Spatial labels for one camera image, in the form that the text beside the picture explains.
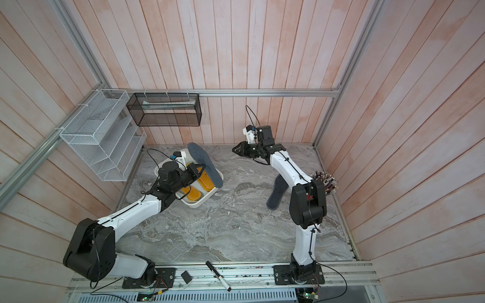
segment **marble floor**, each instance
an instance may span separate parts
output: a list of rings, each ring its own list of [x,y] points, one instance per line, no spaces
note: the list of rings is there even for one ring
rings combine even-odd
[[[181,146],[150,146],[171,155]],[[296,225],[288,207],[288,189],[277,210],[266,200],[277,171],[271,166],[232,153],[230,145],[202,146],[224,175],[224,185],[198,208],[175,201],[167,210],[148,218],[116,244],[119,252],[143,255],[156,263],[186,261],[289,262]],[[321,170],[313,148],[286,144],[291,158],[308,175]],[[155,162],[143,151],[142,161],[126,197],[136,201],[155,181]],[[164,156],[150,154],[157,162]],[[317,235],[316,256],[321,261],[352,260],[353,253],[337,217],[335,202],[327,197],[327,216]]]

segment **robotic arm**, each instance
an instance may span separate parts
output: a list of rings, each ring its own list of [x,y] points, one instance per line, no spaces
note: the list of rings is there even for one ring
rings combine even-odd
[[[316,273],[315,239],[317,225],[327,214],[325,185],[305,174],[288,155],[281,144],[275,144],[271,126],[243,129],[246,141],[239,143],[232,151],[239,156],[261,157],[273,166],[291,187],[290,215],[296,228],[296,243],[291,255],[291,277],[295,282],[307,281]]]
[[[180,152],[159,168],[159,177],[146,195],[127,207],[94,221],[81,221],[64,255],[63,264],[92,282],[104,277],[130,277],[142,287],[156,281],[155,263],[142,256],[119,254],[115,243],[145,219],[164,211],[175,201],[175,193],[200,178],[204,164],[191,163],[185,170]]]

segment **black marker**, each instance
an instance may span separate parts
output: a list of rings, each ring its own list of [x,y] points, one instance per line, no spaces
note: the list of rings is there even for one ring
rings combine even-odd
[[[214,268],[214,266],[212,266],[212,264],[207,261],[206,262],[206,265],[207,267],[209,267],[209,269],[215,273],[215,276],[217,277],[217,279],[219,279],[219,281],[221,281],[222,285],[224,285],[224,287],[226,288],[227,291],[231,291],[231,287],[229,286],[229,284],[227,284],[227,282],[224,280],[224,278],[217,272],[217,270]]]

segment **wire rack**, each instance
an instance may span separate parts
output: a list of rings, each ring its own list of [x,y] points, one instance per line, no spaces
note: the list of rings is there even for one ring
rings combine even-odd
[[[128,99],[124,90],[98,91],[61,133],[103,181],[126,181],[145,142],[130,116],[118,118]]]

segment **wooden wall panel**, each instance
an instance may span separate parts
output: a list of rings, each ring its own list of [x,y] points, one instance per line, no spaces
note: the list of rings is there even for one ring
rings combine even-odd
[[[390,1],[319,146],[390,302],[483,300],[484,14]]]
[[[133,25],[123,25],[133,36]],[[129,49],[140,51],[139,44]],[[1,2],[0,183],[97,84],[48,1]],[[60,145],[0,214],[2,296],[29,289],[24,299],[58,302],[73,274],[62,258],[77,223],[108,215],[118,187]]]
[[[263,89],[338,85],[375,0],[66,2],[113,87]],[[278,142],[309,143],[330,105],[315,97],[204,102],[200,127],[150,127],[148,140],[239,142],[248,105]]]

